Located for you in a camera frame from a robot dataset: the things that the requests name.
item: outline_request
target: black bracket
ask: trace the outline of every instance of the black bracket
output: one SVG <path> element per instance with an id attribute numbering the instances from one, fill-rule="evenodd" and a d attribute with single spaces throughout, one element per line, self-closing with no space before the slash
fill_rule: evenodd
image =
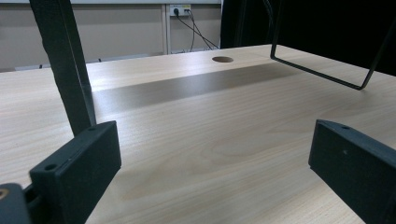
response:
<path id="1" fill-rule="evenodd" d="M 379 48 L 377 54 L 375 55 L 375 58 L 374 58 L 373 62 L 371 63 L 369 71 L 368 71 L 365 79 L 363 80 L 363 83 L 359 86 L 359 85 L 355 85 L 353 83 L 344 81 L 342 79 L 339 79 L 337 77 L 331 77 L 329 75 L 320 73 L 320 72 L 312 70 L 310 68 L 301 66 L 301 65 L 296 64 L 296 63 L 291 63 L 291 62 L 288 62 L 288 61 L 285 61 L 283 59 L 280 59 L 280 58 L 276 57 L 276 45 L 277 45 L 277 42 L 278 42 L 278 39 L 279 39 L 279 33 L 280 33 L 280 27 L 281 27 L 281 23 L 282 23 L 282 17 L 283 17 L 285 1 L 286 0 L 280 0 L 279 11 L 278 11 L 277 19 L 276 19 L 276 28 L 275 28 L 275 31 L 274 31 L 274 38 L 273 38 L 273 43 L 272 43 L 272 47 L 271 47 L 271 55 L 270 55 L 271 59 L 273 59 L 275 61 L 278 61 L 280 63 L 287 64 L 287 65 L 289 65 L 291 67 L 298 68 L 300 70 L 303 70 L 305 72 L 311 73 L 311 74 L 316 75 L 318 77 L 323 77 L 323 78 L 329 79 L 329 80 L 331 80 L 333 82 L 339 83 L 339 84 L 347 86 L 349 88 L 352 88 L 352 89 L 355 89 L 355 90 L 358 90 L 358 91 L 363 90 L 367 86 L 367 84 L 369 83 L 370 78 L 371 78 L 373 72 L 376 69 L 376 66 L 378 65 L 379 61 L 381 60 L 381 57 L 382 57 L 386 47 L 389 45 L 389 43 L 390 43 L 390 41 L 392 39 L 392 36 L 395 33 L 395 30 L 396 30 L 396 17 L 394 18 L 393 23 L 390 26 L 389 31 L 388 31 L 384 41 L 381 44 L 381 47 Z"/>
<path id="2" fill-rule="evenodd" d="M 346 125 L 318 120 L 311 169 L 366 223 L 396 223 L 396 151 Z"/>
<path id="3" fill-rule="evenodd" d="M 30 171 L 0 185 L 0 223 L 84 223 L 120 169 L 116 121 L 86 129 Z"/>

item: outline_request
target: black metal frame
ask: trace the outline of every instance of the black metal frame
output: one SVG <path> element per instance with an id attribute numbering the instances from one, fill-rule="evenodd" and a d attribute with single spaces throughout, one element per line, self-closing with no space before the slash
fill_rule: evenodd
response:
<path id="1" fill-rule="evenodd" d="M 70 0 L 30 0 L 74 138 L 0 185 L 0 223 L 84 223 L 120 169 L 116 121 L 96 124 L 92 88 Z"/>
<path id="2" fill-rule="evenodd" d="M 276 45 L 277 45 L 277 42 L 278 42 L 278 39 L 279 39 L 280 26 L 281 26 L 281 23 L 282 23 L 283 10 L 284 10 L 284 6 L 285 6 L 284 1 L 285 0 L 280 0 L 279 11 L 278 11 L 277 20 L 276 20 L 276 28 L 275 28 L 275 31 L 274 31 L 274 39 L 273 39 L 273 43 L 272 43 L 272 47 L 271 47 L 271 55 L 270 55 L 271 59 L 273 59 L 275 61 L 278 61 L 280 63 L 287 64 L 289 66 L 301 69 L 301 70 L 303 70 L 305 72 L 311 73 L 311 74 L 316 75 L 318 77 L 323 77 L 323 78 L 329 79 L 329 80 L 331 80 L 333 82 L 339 83 L 341 85 L 348 86 L 349 88 L 352 88 L 352 89 L 355 89 L 355 90 L 358 90 L 358 91 L 363 90 L 367 86 L 367 84 L 369 83 L 370 78 L 371 78 L 374 70 L 376 69 L 376 66 L 378 65 L 378 62 L 380 61 L 380 59 L 382 57 L 382 54 L 384 53 L 387 45 L 389 44 L 391 37 L 395 33 L 395 30 L 396 30 L 396 17 L 393 20 L 393 23 L 390 26 L 390 29 L 389 29 L 384 41 L 382 42 L 378 53 L 375 55 L 374 61 L 372 62 L 371 66 L 370 66 L 370 69 L 369 69 L 369 72 L 367 73 L 363 83 L 360 86 L 358 86 L 356 84 L 344 81 L 344 80 L 336 78 L 336 77 L 331 77 L 329 75 L 320 73 L 318 71 L 315 71 L 315 70 L 312 70 L 310 68 L 301 66 L 299 64 L 285 61 L 285 60 L 277 58 L 275 56 L 275 54 L 276 54 Z"/>
<path id="3" fill-rule="evenodd" d="M 96 124 L 92 89 L 70 0 L 30 0 L 74 136 Z"/>

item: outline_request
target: black cable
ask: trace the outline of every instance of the black cable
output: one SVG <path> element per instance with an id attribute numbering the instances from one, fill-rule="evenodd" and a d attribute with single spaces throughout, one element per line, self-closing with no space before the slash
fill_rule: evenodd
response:
<path id="1" fill-rule="evenodd" d="M 194 46 L 194 40 L 195 40 L 195 25 L 192 27 L 192 44 L 191 44 L 190 52 L 192 52 L 192 47 Z"/>
<path id="2" fill-rule="evenodd" d="M 267 41 L 266 42 L 270 42 L 268 41 L 269 38 L 271 38 L 271 42 L 272 42 L 272 32 L 274 30 L 274 11 L 272 10 L 271 4 L 268 0 L 262 0 L 264 2 L 265 5 L 265 9 L 267 10 L 267 14 L 268 14 L 268 33 L 267 33 Z"/>
<path id="3" fill-rule="evenodd" d="M 183 20 L 181 20 L 179 16 L 177 16 L 177 19 L 178 19 L 179 21 L 181 21 L 181 23 L 183 23 L 184 25 L 186 25 L 187 27 L 189 27 L 191 30 L 193 30 L 196 34 L 198 34 L 198 32 L 196 32 L 194 29 L 192 29 L 186 22 L 184 22 Z M 202 36 L 202 35 L 200 35 L 200 34 L 198 34 L 198 36 L 200 36 L 200 37 L 203 38 L 204 40 L 208 41 L 210 44 L 212 44 L 212 45 L 213 45 L 214 47 L 216 47 L 217 49 L 219 48 L 219 47 L 217 47 L 215 44 L 213 44 L 210 40 L 206 39 L 204 36 Z"/>
<path id="4" fill-rule="evenodd" d="M 193 27 L 197 29 L 197 31 L 198 31 L 198 33 L 199 33 L 200 35 L 202 35 L 202 34 L 201 34 L 201 31 L 198 29 L 198 26 L 195 24 L 195 19 L 194 19 L 194 16 L 192 15 L 192 11 L 188 9 L 187 12 L 188 12 L 189 15 L 190 15 L 190 18 L 191 18 Z M 204 42 L 206 43 L 207 47 L 210 48 L 210 49 L 212 49 L 212 48 L 210 47 L 210 45 L 206 42 L 206 40 L 205 40 L 204 38 L 202 38 L 202 39 L 203 39 Z"/>

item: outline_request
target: wooden table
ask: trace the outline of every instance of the wooden table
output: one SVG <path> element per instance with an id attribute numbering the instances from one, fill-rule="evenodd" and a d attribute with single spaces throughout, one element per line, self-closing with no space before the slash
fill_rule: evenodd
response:
<path id="1" fill-rule="evenodd" d="M 396 78 L 374 73 L 355 91 L 269 52 L 88 64 L 98 122 L 117 121 L 122 156 L 88 223 L 361 223 L 309 169 L 315 122 L 396 147 Z M 365 75 L 293 49 L 277 55 L 356 83 Z M 51 71 L 0 74 L 0 105 L 0 183 L 26 187 L 28 171 L 73 137 Z"/>

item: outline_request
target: power socket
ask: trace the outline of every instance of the power socket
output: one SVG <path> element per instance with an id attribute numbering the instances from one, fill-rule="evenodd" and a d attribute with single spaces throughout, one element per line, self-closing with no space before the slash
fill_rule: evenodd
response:
<path id="1" fill-rule="evenodd" d="M 175 9 L 178 10 L 178 16 L 189 16 L 188 10 L 191 10 L 191 5 L 170 5 L 170 16 L 176 16 Z"/>

